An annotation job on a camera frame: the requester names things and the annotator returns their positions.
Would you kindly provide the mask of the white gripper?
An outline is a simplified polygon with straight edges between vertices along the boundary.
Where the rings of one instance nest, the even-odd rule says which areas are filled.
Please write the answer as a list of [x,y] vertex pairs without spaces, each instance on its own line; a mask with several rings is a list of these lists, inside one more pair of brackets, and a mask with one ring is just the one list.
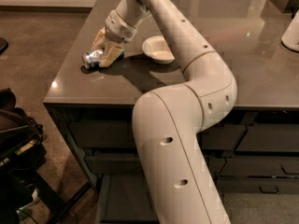
[[[100,67],[110,67],[123,52],[123,44],[120,43],[130,42],[135,34],[136,28],[129,25],[115,10],[112,10],[106,18],[105,28],[98,31],[91,46],[91,50],[104,50]],[[114,42],[106,42],[106,36]]]

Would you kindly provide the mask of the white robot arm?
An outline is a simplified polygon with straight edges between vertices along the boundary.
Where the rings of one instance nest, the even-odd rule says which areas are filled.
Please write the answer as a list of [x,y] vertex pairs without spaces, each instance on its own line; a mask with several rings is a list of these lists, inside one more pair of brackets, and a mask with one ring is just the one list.
[[184,82],[143,94],[133,110],[138,156],[160,224],[231,224],[196,135],[232,110],[237,86],[221,56],[171,0],[121,0],[93,41],[111,66],[147,17],[157,22]]

